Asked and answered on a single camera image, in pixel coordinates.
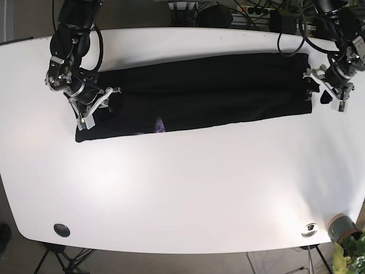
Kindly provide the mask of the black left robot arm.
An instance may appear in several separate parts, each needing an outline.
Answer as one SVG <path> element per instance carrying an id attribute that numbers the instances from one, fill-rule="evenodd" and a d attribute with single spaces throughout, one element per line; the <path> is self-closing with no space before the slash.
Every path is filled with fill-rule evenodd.
<path id="1" fill-rule="evenodd" d="M 350 92 L 355 90 L 350 82 L 359 71 L 364 71 L 364 29 L 350 8 L 338 1 L 312 1 L 319 21 L 317 30 L 325 32 L 325 37 L 335 42 L 337 51 L 326 50 L 313 43 L 307 36 L 305 10 L 301 4 L 293 4 L 290 9 L 299 13 L 298 29 L 302 37 L 299 47 L 292 53 L 284 53 L 277 42 L 277 49 L 284 57 L 292 57 L 307 43 L 314 50 L 327 55 L 329 66 L 309 68 L 304 78 L 318 80 L 323 87 L 320 102 L 331 104 L 339 112 L 345 112 Z"/>

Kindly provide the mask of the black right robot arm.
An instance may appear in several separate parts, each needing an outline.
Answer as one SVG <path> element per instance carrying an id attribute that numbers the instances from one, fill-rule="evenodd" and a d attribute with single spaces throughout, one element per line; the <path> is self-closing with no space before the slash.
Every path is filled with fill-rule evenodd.
<path id="1" fill-rule="evenodd" d="M 81 131 L 93 128 L 94 112 L 108 108 L 110 96 L 121 92 L 118 87 L 98 85 L 104 43 L 95 20 L 102 5 L 103 1 L 64 1 L 59 16 L 52 18 L 51 58 L 44 81 L 50 90 L 61 91 L 67 97 Z M 82 67 L 82 59 L 90 49 L 92 30 L 98 37 L 99 56 L 89 70 Z"/>

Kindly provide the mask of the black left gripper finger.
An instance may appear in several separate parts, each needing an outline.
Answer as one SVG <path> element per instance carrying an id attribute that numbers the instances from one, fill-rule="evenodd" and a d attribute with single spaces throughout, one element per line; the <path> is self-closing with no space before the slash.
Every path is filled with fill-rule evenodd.
<path id="1" fill-rule="evenodd" d="M 320 84 L 312 76 L 312 68 L 309 66 L 304 69 L 302 79 L 300 80 L 301 97 L 305 102 L 313 98 L 313 94 L 321 94 L 320 103 L 331 103 L 331 95 L 326 91 L 321 91 Z"/>
<path id="2" fill-rule="evenodd" d="M 320 90 L 322 92 L 321 104 L 329 105 L 332 110 L 338 112 L 346 112 L 347 100 L 350 97 L 350 92 L 354 90 L 354 85 L 346 84 L 341 88 L 335 88 L 328 84 L 322 84 Z"/>

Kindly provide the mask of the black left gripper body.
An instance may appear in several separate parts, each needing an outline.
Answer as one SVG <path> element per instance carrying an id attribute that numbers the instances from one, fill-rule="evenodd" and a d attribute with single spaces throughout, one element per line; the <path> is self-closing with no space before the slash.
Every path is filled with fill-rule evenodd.
<path id="1" fill-rule="evenodd" d="M 323 68 L 321 80 L 334 95 L 348 95 L 354 90 L 350 80 L 359 71 L 364 71 L 364 40 L 347 42 L 338 51 L 324 50 L 329 67 Z"/>

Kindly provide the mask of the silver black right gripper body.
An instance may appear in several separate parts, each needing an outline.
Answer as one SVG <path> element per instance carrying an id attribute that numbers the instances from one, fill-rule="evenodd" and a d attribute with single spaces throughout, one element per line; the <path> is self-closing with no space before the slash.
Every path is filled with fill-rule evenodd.
<path id="1" fill-rule="evenodd" d="M 65 60 L 59 57 L 50 59 L 48 72 L 46 74 L 46 85 L 52 91 L 62 91 L 69 99 L 76 100 L 77 105 L 82 105 L 85 111 L 91 107 L 106 93 L 97 85 L 98 69 L 103 58 L 98 58 L 96 67 L 89 71 L 81 68 L 76 74 L 73 73 Z"/>

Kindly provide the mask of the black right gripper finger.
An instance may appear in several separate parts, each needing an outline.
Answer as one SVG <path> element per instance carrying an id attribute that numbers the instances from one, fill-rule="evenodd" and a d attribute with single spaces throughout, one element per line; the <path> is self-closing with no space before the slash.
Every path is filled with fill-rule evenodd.
<path id="1" fill-rule="evenodd" d="M 110 96 L 108 98 L 108 106 L 102 108 L 112 114 L 117 114 L 121 109 L 121 96 Z"/>
<path id="2" fill-rule="evenodd" d="M 74 98 L 74 112 L 79 131 L 90 130 L 95 126 L 93 114 L 100 108 L 108 108 L 110 96 L 121 93 L 120 87 L 107 87 L 105 90 L 91 90 L 86 95 Z"/>

